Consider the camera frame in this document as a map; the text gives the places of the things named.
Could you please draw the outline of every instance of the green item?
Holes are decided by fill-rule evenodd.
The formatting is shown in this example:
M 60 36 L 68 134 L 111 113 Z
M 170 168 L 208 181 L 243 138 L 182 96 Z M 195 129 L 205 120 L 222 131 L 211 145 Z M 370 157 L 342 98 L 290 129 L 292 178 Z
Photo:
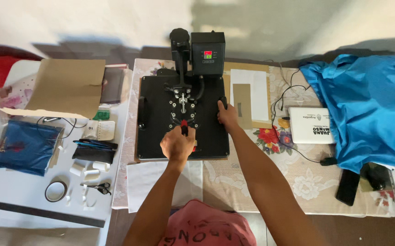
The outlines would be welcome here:
M 93 120 L 109 120 L 109 110 L 98 110 Z

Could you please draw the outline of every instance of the white laptop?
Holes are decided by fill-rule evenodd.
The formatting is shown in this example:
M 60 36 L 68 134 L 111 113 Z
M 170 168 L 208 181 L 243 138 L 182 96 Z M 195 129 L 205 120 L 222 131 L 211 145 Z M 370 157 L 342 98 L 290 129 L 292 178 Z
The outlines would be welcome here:
M 288 109 L 292 139 L 296 144 L 334 144 L 326 108 Z

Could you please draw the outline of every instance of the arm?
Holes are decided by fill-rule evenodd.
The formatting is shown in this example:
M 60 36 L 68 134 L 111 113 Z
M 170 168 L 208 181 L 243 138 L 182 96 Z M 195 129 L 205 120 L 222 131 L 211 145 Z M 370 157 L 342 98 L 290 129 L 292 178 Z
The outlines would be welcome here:
M 150 190 L 126 234 L 123 245 L 157 245 L 167 228 L 173 190 L 195 145 L 194 128 L 188 137 L 176 126 L 161 141 L 162 153 L 169 159 L 166 170 Z
M 236 109 L 218 101 L 218 120 L 233 138 L 249 193 L 277 245 L 326 245 L 293 196 L 285 177 L 237 123 Z

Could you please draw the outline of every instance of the heat press machine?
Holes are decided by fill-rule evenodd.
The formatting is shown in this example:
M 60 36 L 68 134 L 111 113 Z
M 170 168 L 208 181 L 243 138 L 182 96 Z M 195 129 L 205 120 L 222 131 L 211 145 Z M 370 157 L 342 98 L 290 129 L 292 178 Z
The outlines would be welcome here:
M 217 120 L 217 101 L 227 107 L 222 78 L 225 35 L 192 32 L 190 39 L 186 30 L 177 28 L 170 33 L 170 43 L 176 70 L 162 68 L 155 76 L 141 78 L 136 159 L 167 160 L 159 143 L 175 126 L 181 126 L 183 134 L 188 134 L 187 126 L 196 129 L 189 160 L 226 158 L 228 133 Z

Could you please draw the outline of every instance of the person's left hand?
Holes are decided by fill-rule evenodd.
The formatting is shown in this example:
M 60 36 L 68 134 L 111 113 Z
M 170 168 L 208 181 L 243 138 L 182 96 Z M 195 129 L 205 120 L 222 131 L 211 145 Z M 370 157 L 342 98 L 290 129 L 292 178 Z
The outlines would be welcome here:
M 188 127 L 188 136 L 181 134 L 181 127 L 176 126 L 173 130 L 166 133 L 162 139 L 162 153 L 171 161 L 181 163 L 179 170 L 184 169 L 188 156 L 193 152 L 195 146 L 196 129 Z

